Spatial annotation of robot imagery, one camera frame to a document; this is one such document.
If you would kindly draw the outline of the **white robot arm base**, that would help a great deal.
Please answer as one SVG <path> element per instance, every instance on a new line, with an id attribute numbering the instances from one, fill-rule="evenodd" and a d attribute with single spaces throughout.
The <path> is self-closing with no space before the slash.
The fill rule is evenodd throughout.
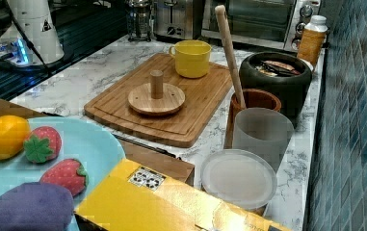
<path id="1" fill-rule="evenodd" d="M 54 27 L 48 0 L 7 0 L 15 19 L 27 39 L 14 23 L 1 36 L 2 43 L 13 46 L 11 64 L 19 67 L 52 64 L 65 52 Z"/>

